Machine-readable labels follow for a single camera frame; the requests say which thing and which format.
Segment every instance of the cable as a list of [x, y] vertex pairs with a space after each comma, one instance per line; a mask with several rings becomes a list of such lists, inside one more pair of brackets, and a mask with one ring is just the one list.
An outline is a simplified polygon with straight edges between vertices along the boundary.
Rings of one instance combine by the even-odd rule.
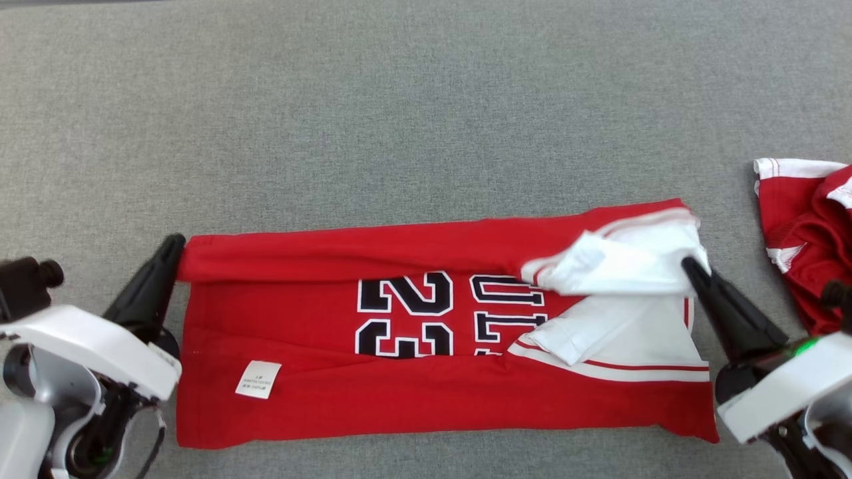
[[157, 421], [159, 422], [157, 440], [154, 442], [154, 447], [151, 449], [151, 453], [148, 454], [148, 459], [145, 460], [145, 464], [142, 466], [142, 469], [139, 471], [139, 475], [136, 476], [136, 479], [142, 479], [148, 473], [148, 470], [151, 469], [151, 465], [157, 458], [157, 453], [159, 453], [160, 448], [163, 446], [163, 440], [165, 439], [165, 421], [163, 420], [163, 413], [159, 410], [159, 407], [157, 407], [155, 411], [157, 413]]

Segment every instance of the white tag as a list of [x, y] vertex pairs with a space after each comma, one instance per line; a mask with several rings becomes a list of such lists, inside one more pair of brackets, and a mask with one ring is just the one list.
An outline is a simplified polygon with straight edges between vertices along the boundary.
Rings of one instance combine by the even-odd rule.
[[275, 362], [252, 361], [243, 372], [243, 377], [237, 385], [237, 394], [250, 395], [261, 399], [269, 399], [272, 384], [281, 365]]

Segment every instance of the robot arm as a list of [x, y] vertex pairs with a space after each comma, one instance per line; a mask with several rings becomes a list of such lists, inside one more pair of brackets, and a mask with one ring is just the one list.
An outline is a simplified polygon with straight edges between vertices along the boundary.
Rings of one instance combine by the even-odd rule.
[[[46, 289], [62, 282], [55, 262], [0, 266], [0, 338], [14, 343], [3, 380], [22, 399], [0, 415], [29, 421], [0, 431], [8, 443], [0, 479], [105, 479], [118, 469], [132, 418], [168, 400], [181, 376], [163, 319], [185, 243], [179, 234], [166, 238], [102, 317], [50, 306]], [[162, 418], [160, 425], [140, 476], [163, 440]]]
[[[740, 442], [762, 440], [794, 479], [852, 477], [852, 336], [789, 338], [716, 271], [682, 267], [729, 363], [716, 378], [719, 416]], [[852, 308], [826, 288], [826, 306]]]

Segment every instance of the gray fabric surface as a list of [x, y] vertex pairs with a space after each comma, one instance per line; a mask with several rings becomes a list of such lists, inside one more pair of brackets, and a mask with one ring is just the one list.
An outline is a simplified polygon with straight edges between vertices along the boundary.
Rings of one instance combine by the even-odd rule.
[[[714, 265], [803, 334], [763, 253], [750, 160], [852, 160], [849, 25], [847, 0], [0, 9], [0, 257], [59, 260], [68, 280], [55, 298], [98, 312], [175, 231], [557, 215], [679, 196], [701, 216]], [[179, 335], [187, 293], [178, 287], [167, 320]], [[694, 336], [715, 372], [724, 360], [703, 315]], [[123, 476], [154, 423], [138, 424]], [[509, 430], [202, 452], [172, 434], [151, 477], [782, 475], [767, 448], [722, 437]]]

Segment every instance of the black and white numbers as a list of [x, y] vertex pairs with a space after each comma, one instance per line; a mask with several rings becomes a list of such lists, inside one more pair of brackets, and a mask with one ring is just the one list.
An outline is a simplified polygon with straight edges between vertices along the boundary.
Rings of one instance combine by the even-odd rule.
[[[512, 276], [484, 274], [471, 276], [469, 283], [472, 298], [482, 306], [472, 312], [470, 318], [475, 341], [483, 343], [475, 348], [475, 355], [499, 354], [489, 348], [501, 341], [500, 333], [494, 331], [493, 326], [527, 326], [532, 329], [547, 320], [545, 314], [498, 315], [488, 311], [488, 305], [495, 304], [544, 306], [544, 294], [534, 286]], [[409, 314], [408, 318], [399, 321], [423, 317], [417, 336], [411, 334], [411, 323], [407, 323], [409, 327], [406, 328], [409, 336], [394, 332], [394, 322], [389, 318], [394, 298]], [[416, 280], [409, 277], [362, 280], [358, 284], [358, 312], [370, 313], [370, 319], [355, 333], [355, 352], [398, 359], [453, 355], [453, 331], [440, 321], [440, 317], [452, 309], [453, 283], [449, 274], [443, 271], [426, 273]]]

